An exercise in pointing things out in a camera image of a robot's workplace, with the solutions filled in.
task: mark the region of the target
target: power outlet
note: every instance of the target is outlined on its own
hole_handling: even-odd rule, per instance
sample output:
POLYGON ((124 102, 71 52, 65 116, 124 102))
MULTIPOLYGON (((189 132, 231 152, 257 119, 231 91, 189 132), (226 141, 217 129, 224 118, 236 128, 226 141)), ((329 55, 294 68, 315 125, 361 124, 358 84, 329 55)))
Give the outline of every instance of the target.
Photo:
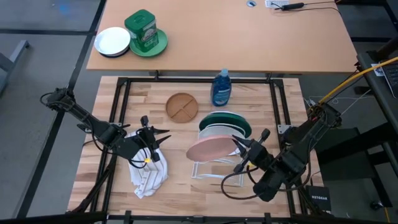
POLYGON ((270 8, 278 8, 278 6, 282 7, 287 4, 289 4, 289 0, 266 0, 266 7, 270 8))

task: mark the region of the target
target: green tin can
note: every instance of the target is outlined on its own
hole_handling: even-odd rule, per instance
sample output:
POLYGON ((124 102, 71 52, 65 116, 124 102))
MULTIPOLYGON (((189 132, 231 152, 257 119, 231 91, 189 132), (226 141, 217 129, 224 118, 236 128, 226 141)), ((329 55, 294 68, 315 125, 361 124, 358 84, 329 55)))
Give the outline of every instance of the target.
POLYGON ((142 52, 148 52, 159 43, 155 16, 147 10, 137 11, 124 21, 124 25, 129 30, 132 41, 142 52))

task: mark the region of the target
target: pink plate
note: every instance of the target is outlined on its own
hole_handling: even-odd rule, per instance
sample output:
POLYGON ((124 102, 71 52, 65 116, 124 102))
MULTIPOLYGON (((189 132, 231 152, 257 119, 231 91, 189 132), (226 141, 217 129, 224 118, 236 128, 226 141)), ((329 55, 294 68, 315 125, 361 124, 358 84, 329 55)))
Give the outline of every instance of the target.
POLYGON ((220 159, 235 151, 233 139, 234 137, 225 134, 199 139, 189 148, 187 158, 197 162, 220 159))

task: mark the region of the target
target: white cloth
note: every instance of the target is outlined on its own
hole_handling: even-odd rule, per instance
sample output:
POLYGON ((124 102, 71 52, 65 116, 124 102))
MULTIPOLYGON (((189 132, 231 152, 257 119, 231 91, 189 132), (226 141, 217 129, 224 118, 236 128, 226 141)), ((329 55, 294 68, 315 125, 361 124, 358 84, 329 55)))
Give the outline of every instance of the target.
MULTIPOLYGON (((126 137, 135 136, 136 132, 128 134, 126 137)), ((138 153, 132 158, 135 161, 143 161, 145 157, 144 150, 149 157, 150 152, 146 147, 138 151, 138 153)), ((167 175, 167 161, 162 154, 160 149, 156 149, 155 152, 159 154, 160 160, 157 162, 151 161, 142 169, 137 169, 129 164, 131 182, 138 186, 134 193, 139 197, 153 195, 156 190, 162 185, 162 183, 168 178, 167 175)), ((133 162, 134 165, 142 167, 143 162, 133 162)))

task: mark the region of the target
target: wooden work surface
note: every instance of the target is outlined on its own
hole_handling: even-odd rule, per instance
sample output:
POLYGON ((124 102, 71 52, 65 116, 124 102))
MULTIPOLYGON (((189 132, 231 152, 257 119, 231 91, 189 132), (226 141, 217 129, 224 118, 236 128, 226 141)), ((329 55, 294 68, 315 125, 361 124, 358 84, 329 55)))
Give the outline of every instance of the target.
MULTIPOLYGON (((102 120, 108 120, 111 111, 117 77, 102 77, 96 97, 93 114, 102 120)), ((300 125, 306 119, 299 80, 284 79, 285 93, 289 106, 290 118, 293 125, 300 125)), ((229 110, 243 115, 252 126, 252 138, 257 139, 264 128, 271 131, 271 135, 264 143, 273 155, 279 153, 277 132, 275 129, 274 112, 271 94, 266 84, 233 84, 231 99, 227 106, 215 108, 211 105, 210 83, 132 83, 126 110, 125 123, 131 124, 127 129, 132 132, 141 127, 140 118, 148 115, 150 125, 158 129, 169 129, 172 137, 160 145, 160 149, 168 164, 169 178, 162 184, 153 196, 139 199, 135 196, 130 178, 127 160, 118 158, 114 175, 113 188, 109 203, 110 214, 124 214, 131 210, 133 215, 204 215, 223 217, 263 217, 264 213, 271 213, 272 217, 288 217, 289 208, 287 195, 279 192, 270 202, 263 202, 259 198, 251 200, 232 200, 225 197, 220 190, 221 179, 193 179, 191 178, 193 161, 185 157, 189 146, 197 140, 198 125, 210 111, 229 110), (189 123, 174 123, 165 113, 167 99, 175 93, 185 92, 196 98, 199 112, 189 123)), ((124 89, 121 90, 118 110, 124 89)), ((279 106, 283 120, 282 106, 279 106)), ((81 159, 73 185, 68 209, 75 208, 87 195, 95 183, 101 152, 93 144, 83 148, 81 159)), ((315 151, 311 154, 312 173, 319 171, 315 151)), ((223 167, 219 162, 210 164, 211 171, 232 173, 233 166, 223 167)), ((253 173, 258 180, 263 172, 253 173)), ((323 185, 321 173, 313 177, 314 185, 323 185)), ((253 194, 252 183, 244 176, 244 187, 225 187, 229 194, 245 197, 253 194)), ((295 195, 296 210, 299 212, 299 200, 295 195)), ((103 191, 101 192, 98 208, 101 208, 103 191)))
MULTIPOLYGON (((124 27, 127 17, 147 9, 156 16, 157 27, 167 34, 169 44, 154 58, 142 58, 131 51, 119 58, 106 58, 93 48, 87 69, 355 71, 356 52, 338 12, 332 9, 281 12, 266 8, 264 0, 256 2, 256 7, 247 7, 246 0, 107 1, 98 32, 124 27)), ((311 7, 336 7, 336 4, 305 6, 311 7)))

